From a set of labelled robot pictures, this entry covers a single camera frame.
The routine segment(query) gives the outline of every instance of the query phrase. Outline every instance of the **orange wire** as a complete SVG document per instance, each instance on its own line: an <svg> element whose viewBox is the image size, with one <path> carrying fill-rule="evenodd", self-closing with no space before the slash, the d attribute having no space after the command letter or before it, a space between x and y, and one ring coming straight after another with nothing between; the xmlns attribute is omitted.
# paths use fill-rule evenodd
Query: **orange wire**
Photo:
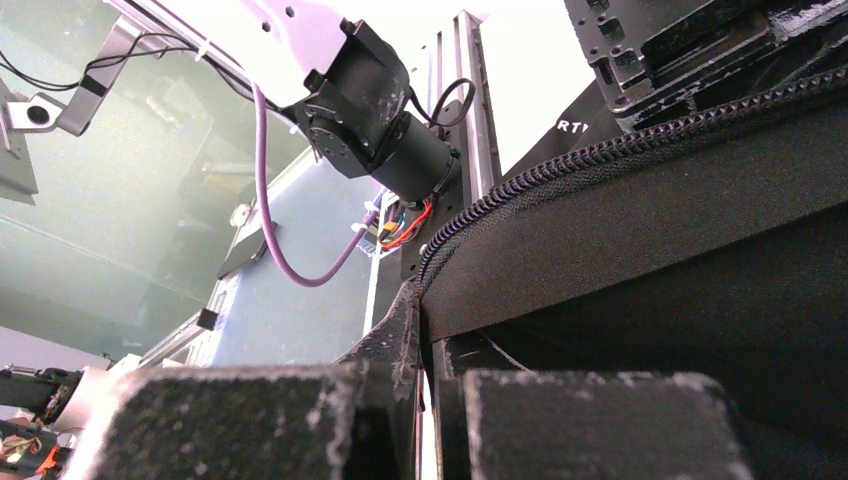
<svg viewBox="0 0 848 480"><path fill-rule="evenodd" d="M409 224L409 227L406 230L404 230L404 232L398 238L392 240L389 243L380 242L380 245L382 245L383 248L386 249L386 250L389 250L391 248L398 246L401 242L406 240L406 237L408 237L409 234L412 233L415 230L415 227L417 227L421 222L423 222L424 219L427 218L427 216L430 215L430 212L432 212L432 211L433 211L433 204L428 203L427 207L424 208L424 213L419 215L418 218L415 219L415 221L413 221L411 224Z"/></svg>

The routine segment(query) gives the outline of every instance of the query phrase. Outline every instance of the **wire bundle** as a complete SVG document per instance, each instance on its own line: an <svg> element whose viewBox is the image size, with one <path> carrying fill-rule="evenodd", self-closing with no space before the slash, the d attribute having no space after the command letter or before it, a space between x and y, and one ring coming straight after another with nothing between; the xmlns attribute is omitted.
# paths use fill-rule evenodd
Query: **wire bundle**
<svg viewBox="0 0 848 480"><path fill-rule="evenodd" d="M15 457L19 458L28 449L33 447L35 452L41 450L42 443L37 436L33 436L32 438L21 438L14 435L6 437L3 439L2 446L0 446L0 459L14 459L17 461Z"/></svg>
<svg viewBox="0 0 848 480"><path fill-rule="evenodd" d="M416 236L418 236L418 232L421 231L421 227L424 226L424 222L430 217L430 214L432 213L433 202L425 201L424 212L419 215L415 220L413 220L406 230L404 230L401 234L395 236L395 238L389 242L380 241L380 245L384 249L390 250L392 248L397 247L398 245L411 242L415 239Z"/></svg>

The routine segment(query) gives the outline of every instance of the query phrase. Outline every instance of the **blue panel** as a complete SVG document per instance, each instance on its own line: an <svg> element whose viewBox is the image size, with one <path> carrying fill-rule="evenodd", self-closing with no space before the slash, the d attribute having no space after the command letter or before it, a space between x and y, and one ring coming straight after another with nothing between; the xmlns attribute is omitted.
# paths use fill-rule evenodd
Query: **blue panel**
<svg viewBox="0 0 848 480"><path fill-rule="evenodd" d="M380 185L349 180L322 162L276 198L271 212L277 237L292 266L317 277L351 239L351 224L365 214ZM362 337L371 259L354 250L335 278L319 288L286 278L270 255L243 269L213 365L329 363Z"/></svg>

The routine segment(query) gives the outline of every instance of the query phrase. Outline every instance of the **black metal part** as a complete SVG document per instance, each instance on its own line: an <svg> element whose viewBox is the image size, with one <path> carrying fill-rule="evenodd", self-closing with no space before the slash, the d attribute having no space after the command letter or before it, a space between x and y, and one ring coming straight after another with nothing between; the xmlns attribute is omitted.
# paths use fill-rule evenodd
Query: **black metal part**
<svg viewBox="0 0 848 480"><path fill-rule="evenodd" d="M58 368L32 375L0 370L0 405L23 408L50 423L62 413L80 378L80 372Z"/></svg>
<svg viewBox="0 0 848 480"><path fill-rule="evenodd" d="M409 74L365 22L340 25L347 41L312 95L292 107L313 147L348 178L372 175L408 202L423 200L450 161L449 149L404 112Z"/></svg>
<svg viewBox="0 0 848 480"><path fill-rule="evenodd" d="M31 445L23 449L20 452L19 458L12 456L15 453L14 451L8 452L8 455L4 454L6 452L0 451L0 473L10 473L21 478L42 473L39 470L50 455L53 454L53 449L57 444L56 434L34 424L21 425L0 420L0 441L7 442L14 439L29 440L33 438L37 438L38 442L33 441ZM54 457L58 470L61 470L67 457L67 455L64 455L64 452L60 458L55 459Z"/></svg>
<svg viewBox="0 0 848 480"><path fill-rule="evenodd" d="M73 453L74 451L68 447L57 448L56 452L53 454L53 461L56 462L56 464L44 472L41 480L57 480L61 478L62 472L65 471L65 467L71 460L71 455L73 455Z"/></svg>
<svg viewBox="0 0 848 480"><path fill-rule="evenodd" d="M69 475L413 479L419 328L407 284L338 364L136 371L100 412L108 425L89 425L79 449L93 454Z"/></svg>
<svg viewBox="0 0 848 480"><path fill-rule="evenodd" d="M393 152L371 176L406 201L427 198L449 168L450 148L409 112L398 116Z"/></svg>
<svg viewBox="0 0 848 480"><path fill-rule="evenodd" d="M607 105L625 131L745 96L750 80L772 68L766 59L803 64L811 54L781 52L809 42L809 33L848 12L845 0L565 4ZM732 98L711 103L714 95L696 97L724 83L734 86Z"/></svg>
<svg viewBox="0 0 848 480"><path fill-rule="evenodd" d="M462 390L472 478L753 478L704 375L475 370Z"/></svg>
<svg viewBox="0 0 848 480"><path fill-rule="evenodd" d="M501 348L491 330L457 335L432 345L430 371L434 377L432 396L436 414L436 453L444 478L471 478L460 381L463 375L474 369L527 370L525 365Z"/></svg>
<svg viewBox="0 0 848 480"><path fill-rule="evenodd" d="M459 111L461 105L462 102L454 100L445 109L450 112L456 112ZM447 176L448 181L445 182L442 191L436 198L436 204L433 207L430 218L423 224L415 240L405 244L401 249L401 275L404 278L412 277L418 273L421 246L430 241L430 238L439 231L442 225L471 203L469 197L471 176L468 171L468 141L466 138L465 122L460 122L458 125L450 128L439 127L434 130L438 132L443 145L449 151L453 150L457 152L458 155L452 162L449 160L447 164L441 167L440 179L448 168L451 170ZM420 214L420 210L407 209L405 214L406 224L409 225Z"/></svg>
<svg viewBox="0 0 848 480"><path fill-rule="evenodd" d="M200 312L197 314L197 321L195 325L198 327L209 330L215 330L215 325L218 323L218 313L209 310L208 308L201 308Z"/></svg>
<svg viewBox="0 0 848 480"><path fill-rule="evenodd" d="M272 223L272 229L277 230L279 226L277 222ZM245 265L255 262L265 255L268 250L268 243L265 241L265 232L260 228L251 233L246 238L239 241L227 253L227 258L218 269L218 280L222 280L227 275L244 267Z"/></svg>

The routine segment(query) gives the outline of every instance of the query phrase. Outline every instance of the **metal bracket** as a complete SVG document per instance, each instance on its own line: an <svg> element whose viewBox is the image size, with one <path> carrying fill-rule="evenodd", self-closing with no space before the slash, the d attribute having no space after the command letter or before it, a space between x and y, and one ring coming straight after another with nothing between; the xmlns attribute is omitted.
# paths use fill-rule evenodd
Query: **metal bracket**
<svg viewBox="0 0 848 480"><path fill-rule="evenodd" d="M9 118L6 127L20 133L52 132L64 109L64 103L49 95L37 93L27 102L6 104L6 115Z"/></svg>
<svg viewBox="0 0 848 480"><path fill-rule="evenodd" d="M97 59L126 55L135 47L152 49L149 41L136 42L143 29L127 17L119 17L106 36ZM88 69L70 102L62 102L39 93L27 102L8 102L7 128L21 133L47 133L56 127L79 137L88 129L103 99L115 84L127 59L104 62Z"/></svg>

